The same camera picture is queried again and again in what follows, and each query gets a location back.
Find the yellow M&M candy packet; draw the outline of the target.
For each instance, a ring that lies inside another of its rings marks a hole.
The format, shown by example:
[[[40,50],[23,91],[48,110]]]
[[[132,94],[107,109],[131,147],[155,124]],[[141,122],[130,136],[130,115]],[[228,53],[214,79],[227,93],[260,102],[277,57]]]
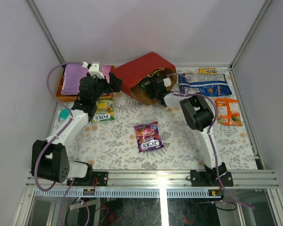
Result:
[[[199,74],[217,74],[216,68],[199,68]]]

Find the blue Doritos chip bag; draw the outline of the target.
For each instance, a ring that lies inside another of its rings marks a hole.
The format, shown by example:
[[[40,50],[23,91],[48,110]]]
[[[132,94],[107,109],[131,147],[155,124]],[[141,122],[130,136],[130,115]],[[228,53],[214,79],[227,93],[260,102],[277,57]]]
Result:
[[[208,97],[232,95],[224,74],[180,74],[178,85],[182,93],[200,93]]]

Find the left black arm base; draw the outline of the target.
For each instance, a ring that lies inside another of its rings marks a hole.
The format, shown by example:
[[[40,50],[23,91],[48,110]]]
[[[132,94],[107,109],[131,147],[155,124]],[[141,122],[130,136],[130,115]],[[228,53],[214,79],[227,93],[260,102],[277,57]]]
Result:
[[[108,184],[108,172],[94,171],[91,164],[86,162],[70,162],[70,172],[67,176],[69,186],[74,179],[72,186],[102,187]]]

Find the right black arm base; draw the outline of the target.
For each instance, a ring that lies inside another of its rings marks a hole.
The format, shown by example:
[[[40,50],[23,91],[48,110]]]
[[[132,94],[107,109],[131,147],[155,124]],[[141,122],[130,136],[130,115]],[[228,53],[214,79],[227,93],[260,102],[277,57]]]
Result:
[[[226,165],[222,162],[221,165],[218,166],[219,177],[222,184],[227,187],[233,186],[233,177],[231,172],[227,171]],[[220,181],[217,177],[217,169],[214,167],[213,169],[207,167],[205,165],[204,171],[191,170],[190,171],[190,181],[191,185],[195,187],[207,187],[207,186],[221,186]]]

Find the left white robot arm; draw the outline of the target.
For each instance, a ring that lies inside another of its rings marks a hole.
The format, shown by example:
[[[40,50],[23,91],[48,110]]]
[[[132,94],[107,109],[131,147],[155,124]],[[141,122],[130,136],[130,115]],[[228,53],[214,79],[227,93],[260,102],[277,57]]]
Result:
[[[122,79],[109,73],[109,79],[100,79],[88,75],[80,80],[79,93],[72,108],[68,108],[69,117],[58,131],[45,140],[36,140],[32,147],[32,176],[54,183],[76,179],[88,186],[94,180],[92,166],[85,162],[70,161],[67,155],[76,135],[94,117],[97,101],[102,94],[120,92]]]

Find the orange snack packet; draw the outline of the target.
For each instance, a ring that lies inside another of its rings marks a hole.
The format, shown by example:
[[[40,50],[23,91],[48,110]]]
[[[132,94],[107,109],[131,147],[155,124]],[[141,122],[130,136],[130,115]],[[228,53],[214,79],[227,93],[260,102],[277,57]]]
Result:
[[[242,126],[239,103],[236,99],[216,98],[217,122],[226,126]]]

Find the green yellow snack packet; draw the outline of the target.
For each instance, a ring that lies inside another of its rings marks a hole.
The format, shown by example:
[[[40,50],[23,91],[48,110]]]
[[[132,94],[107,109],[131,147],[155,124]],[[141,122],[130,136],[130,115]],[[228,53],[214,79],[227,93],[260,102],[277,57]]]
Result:
[[[96,102],[97,110],[92,118],[92,122],[114,120],[114,100],[103,99]]]

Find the teal red snack packet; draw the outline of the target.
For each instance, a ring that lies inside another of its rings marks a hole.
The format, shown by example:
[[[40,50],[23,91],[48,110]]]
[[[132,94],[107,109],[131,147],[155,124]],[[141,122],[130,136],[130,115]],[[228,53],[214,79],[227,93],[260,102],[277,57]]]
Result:
[[[58,117],[58,122],[63,123],[69,116],[69,111],[67,109],[62,109]]]

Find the purple Fox's berries packet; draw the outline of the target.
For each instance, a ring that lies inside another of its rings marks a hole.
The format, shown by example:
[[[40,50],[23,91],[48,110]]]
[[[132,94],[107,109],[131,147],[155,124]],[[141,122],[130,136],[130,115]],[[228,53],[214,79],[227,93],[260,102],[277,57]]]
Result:
[[[163,148],[158,131],[158,122],[134,126],[139,152],[154,151]]]

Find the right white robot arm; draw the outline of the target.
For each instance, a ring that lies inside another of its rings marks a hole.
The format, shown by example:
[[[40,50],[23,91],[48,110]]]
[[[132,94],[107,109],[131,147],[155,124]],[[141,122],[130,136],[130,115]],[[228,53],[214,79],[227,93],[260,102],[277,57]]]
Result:
[[[217,120],[217,107],[209,97],[188,90],[171,91],[169,77],[151,76],[145,78],[144,89],[150,98],[164,107],[180,107],[187,125],[195,131],[204,152],[206,182],[216,186],[227,172],[221,160],[214,140],[213,125]]]

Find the red brown paper bag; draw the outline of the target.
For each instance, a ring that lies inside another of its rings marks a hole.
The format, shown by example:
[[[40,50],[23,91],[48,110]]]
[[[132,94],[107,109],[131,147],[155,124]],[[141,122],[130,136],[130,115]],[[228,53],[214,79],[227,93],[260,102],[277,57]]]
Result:
[[[152,105],[156,103],[157,100],[154,98],[151,99],[146,94],[146,91],[142,90],[138,86],[138,83],[142,79],[148,77],[149,74],[152,74],[161,68],[163,68],[163,71],[161,71],[160,74],[163,78],[166,77],[166,74],[170,75],[171,86],[167,87],[167,90],[169,91],[177,81],[176,68],[172,63],[155,52],[150,52],[126,64],[116,67],[112,69],[111,72],[114,73],[117,78],[123,80],[121,90],[125,94],[145,105]]]

